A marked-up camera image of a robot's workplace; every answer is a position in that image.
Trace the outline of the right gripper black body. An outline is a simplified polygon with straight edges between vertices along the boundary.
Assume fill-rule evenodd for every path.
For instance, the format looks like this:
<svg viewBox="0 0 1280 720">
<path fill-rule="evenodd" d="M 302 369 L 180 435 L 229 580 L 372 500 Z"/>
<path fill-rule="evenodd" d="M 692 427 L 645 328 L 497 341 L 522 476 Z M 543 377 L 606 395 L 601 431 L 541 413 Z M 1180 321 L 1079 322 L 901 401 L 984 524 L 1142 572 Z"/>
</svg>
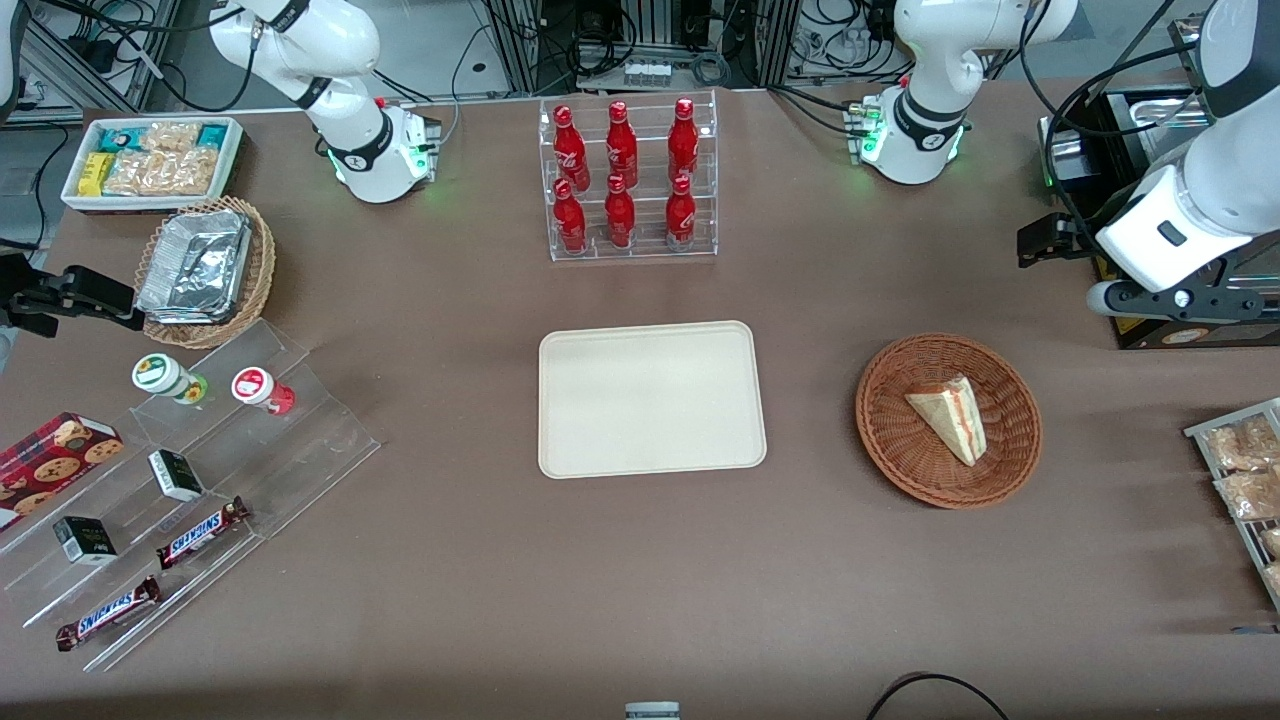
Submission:
<svg viewBox="0 0 1280 720">
<path fill-rule="evenodd" d="M 33 268 L 27 256 L 1 255 L 3 304 L 60 304 L 59 277 Z"/>
</svg>

